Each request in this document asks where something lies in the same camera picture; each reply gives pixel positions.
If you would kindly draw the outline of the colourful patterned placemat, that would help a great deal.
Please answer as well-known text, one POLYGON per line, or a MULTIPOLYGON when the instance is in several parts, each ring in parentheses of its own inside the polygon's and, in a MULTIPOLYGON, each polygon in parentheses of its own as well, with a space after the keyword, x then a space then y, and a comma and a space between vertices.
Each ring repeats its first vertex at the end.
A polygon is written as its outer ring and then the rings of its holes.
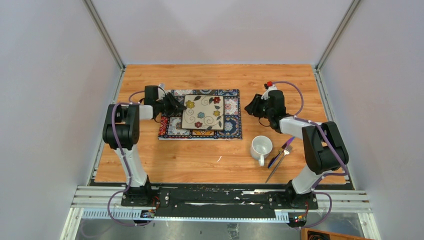
POLYGON ((159 140, 241 140, 242 121, 240 91, 238 89, 173 89, 169 90, 181 104, 186 95, 211 95, 224 97, 223 130, 190 130, 182 128, 182 113, 162 115, 159 140))

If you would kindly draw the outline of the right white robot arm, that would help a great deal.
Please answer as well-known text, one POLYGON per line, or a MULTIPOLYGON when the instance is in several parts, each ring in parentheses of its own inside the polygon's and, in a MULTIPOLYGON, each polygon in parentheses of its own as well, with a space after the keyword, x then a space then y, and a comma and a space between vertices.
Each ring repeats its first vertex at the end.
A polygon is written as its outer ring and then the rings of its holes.
POLYGON ((256 94, 244 108, 256 118, 267 119, 271 129, 303 141, 306 166, 286 186, 285 201, 298 209, 327 176, 346 176, 349 155, 338 126, 333 121, 318 123, 287 113, 281 90, 256 94))

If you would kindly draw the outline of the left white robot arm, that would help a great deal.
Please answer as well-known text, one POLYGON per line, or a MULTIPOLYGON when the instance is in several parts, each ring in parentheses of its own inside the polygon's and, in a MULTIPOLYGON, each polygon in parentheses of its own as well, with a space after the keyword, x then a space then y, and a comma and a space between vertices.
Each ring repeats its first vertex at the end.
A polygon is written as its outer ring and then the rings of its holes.
POLYGON ((119 102, 107 108, 102 140, 118 155, 126 181, 122 191, 122 205, 149 206, 156 200, 148 174, 144 170, 137 144, 140 121, 154 120, 159 114, 173 115, 187 109, 161 85, 148 85, 142 90, 139 102, 119 102))

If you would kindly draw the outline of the square floral plate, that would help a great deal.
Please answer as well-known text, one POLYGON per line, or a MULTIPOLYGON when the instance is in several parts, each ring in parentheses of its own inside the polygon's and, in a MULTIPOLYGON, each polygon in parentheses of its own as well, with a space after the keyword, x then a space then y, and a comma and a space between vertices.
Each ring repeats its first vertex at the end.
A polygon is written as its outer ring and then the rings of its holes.
POLYGON ((224 103, 224 97, 219 95, 185 95, 183 105, 186 109, 181 115, 181 128, 187 130, 223 130, 224 103))

